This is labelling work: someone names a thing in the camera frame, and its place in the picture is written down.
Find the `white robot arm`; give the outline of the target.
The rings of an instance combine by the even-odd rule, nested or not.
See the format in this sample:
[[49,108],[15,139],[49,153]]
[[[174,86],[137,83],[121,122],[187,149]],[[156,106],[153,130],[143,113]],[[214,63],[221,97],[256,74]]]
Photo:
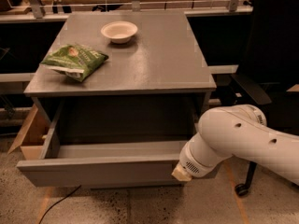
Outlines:
[[253,161],[299,184],[299,137],[266,126],[254,105],[211,108],[199,119],[198,131],[179,154],[172,176],[179,181],[203,177],[233,156]]

